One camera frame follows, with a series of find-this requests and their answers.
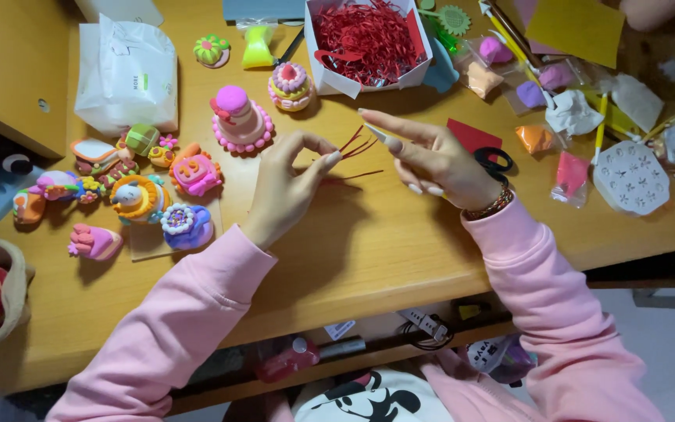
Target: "braided bracelet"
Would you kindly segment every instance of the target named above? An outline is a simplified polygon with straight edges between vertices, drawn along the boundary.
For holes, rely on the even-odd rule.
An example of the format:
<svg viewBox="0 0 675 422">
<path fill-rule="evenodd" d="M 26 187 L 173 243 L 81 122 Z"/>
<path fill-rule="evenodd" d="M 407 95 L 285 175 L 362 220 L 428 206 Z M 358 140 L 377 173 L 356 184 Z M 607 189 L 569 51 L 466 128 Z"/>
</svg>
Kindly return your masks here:
<svg viewBox="0 0 675 422">
<path fill-rule="evenodd" d="M 463 209 L 463 216 L 469 222 L 493 216 L 504 209 L 504 207 L 507 206 L 507 204 L 509 204 L 513 199 L 514 193 L 509 190 L 508 187 L 502 184 L 502 193 L 499 194 L 499 197 L 491 205 L 487 206 L 481 211 L 469 211 L 467 209 Z"/>
</svg>

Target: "red card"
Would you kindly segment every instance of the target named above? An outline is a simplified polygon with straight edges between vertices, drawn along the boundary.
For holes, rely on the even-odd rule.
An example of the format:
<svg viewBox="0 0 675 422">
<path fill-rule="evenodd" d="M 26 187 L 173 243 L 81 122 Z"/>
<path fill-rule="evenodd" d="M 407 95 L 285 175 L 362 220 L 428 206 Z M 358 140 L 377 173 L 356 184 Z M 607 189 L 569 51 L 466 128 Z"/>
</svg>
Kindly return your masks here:
<svg viewBox="0 0 675 422">
<path fill-rule="evenodd" d="M 463 147 L 471 154 L 473 154 L 476 149 L 483 147 L 502 148 L 502 140 L 500 138 L 472 126 L 468 126 L 465 123 L 458 122 L 457 120 L 447 119 L 447 129 L 452 131 L 455 138 L 457 138 Z M 496 161 L 496 156 L 491 155 L 488 159 Z"/>
</svg>

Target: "fingernail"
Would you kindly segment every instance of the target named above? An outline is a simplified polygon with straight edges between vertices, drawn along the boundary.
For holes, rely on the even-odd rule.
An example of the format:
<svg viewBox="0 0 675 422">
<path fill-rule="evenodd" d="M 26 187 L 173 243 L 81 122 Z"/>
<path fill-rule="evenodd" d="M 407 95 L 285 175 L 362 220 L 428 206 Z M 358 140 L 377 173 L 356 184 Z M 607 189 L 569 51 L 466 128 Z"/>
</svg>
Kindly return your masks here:
<svg viewBox="0 0 675 422">
<path fill-rule="evenodd" d="M 327 163 L 327 165 L 330 168 L 333 168 L 342 159 L 343 159 L 343 154 L 341 154 L 340 151 L 335 151 L 332 154 L 330 154 L 329 156 L 327 156 L 327 159 L 325 160 L 325 162 Z"/>
<path fill-rule="evenodd" d="M 411 191 L 414 191 L 415 193 L 417 193 L 417 194 L 419 194 L 419 195 L 421 195 L 421 194 L 424 193 L 424 192 L 421 190 L 421 188 L 417 187 L 416 185 L 413 185 L 412 183 L 408 185 L 408 189 L 410 189 Z"/>
<path fill-rule="evenodd" d="M 434 196 L 439 196 L 439 197 L 444 197 L 444 190 L 437 188 L 437 187 L 430 187 L 426 189 L 426 192 L 434 195 Z"/>
<path fill-rule="evenodd" d="M 384 143 L 389 149 L 389 152 L 392 152 L 393 154 L 397 154 L 403 148 L 403 141 L 391 136 L 385 138 L 382 143 Z"/>
</svg>

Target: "black scissors handle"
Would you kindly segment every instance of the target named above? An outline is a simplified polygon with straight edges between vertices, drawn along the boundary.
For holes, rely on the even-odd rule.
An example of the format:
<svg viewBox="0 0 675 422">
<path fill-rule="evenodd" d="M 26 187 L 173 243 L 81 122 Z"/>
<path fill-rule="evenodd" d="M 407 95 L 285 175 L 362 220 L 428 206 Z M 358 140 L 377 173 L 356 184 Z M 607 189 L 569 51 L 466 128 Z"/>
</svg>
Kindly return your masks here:
<svg viewBox="0 0 675 422">
<path fill-rule="evenodd" d="M 498 162 L 489 160 L 488 157 L 491 155 L 504 158 L 504 161 L 507 162 L 507 165 L 501 165 Z M 494 178 L 497 182 L 503 183 L 504 186 L 509 187 L 509 180 L 507 179 L 507 176 L 502 174 L 514 167 L 514 161 L 509 156 L 509 154 L 502 151 L 500 148 L 483 147 L 474 151 L 473 158 L 475 158 L 475 160 L 486 170 L 486 173 L 488 173 L 489 176 Z"/>
</svg>

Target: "floor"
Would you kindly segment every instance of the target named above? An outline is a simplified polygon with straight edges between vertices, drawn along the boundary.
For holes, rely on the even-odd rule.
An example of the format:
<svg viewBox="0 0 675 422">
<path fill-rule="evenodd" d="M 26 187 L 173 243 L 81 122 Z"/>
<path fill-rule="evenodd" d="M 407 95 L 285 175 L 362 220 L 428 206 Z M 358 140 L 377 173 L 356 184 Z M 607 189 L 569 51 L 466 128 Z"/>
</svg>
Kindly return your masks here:
<svg viewBox="0 0 675 422">
<path fill-rule="evenodd" d="M 594 291 L 603 310 L 616 316 L 628 350 L 645 360 L 648 373 L 642 389 L 667 420 L 675 421 L 675 309 L 638 309 L 629 290 Z M 674 295 L 675 289 L 664 289 L 661 295 Z M 512 390 L 521 399 L 530 401 L 524 388 Z M 227 405 L 212 406 L 187 414 L 168 417 L 169 422 L 217 422 Z M 0 399 L 0 422 L 37 422 L 32 415 L 9 406 Z"/>
</svg>

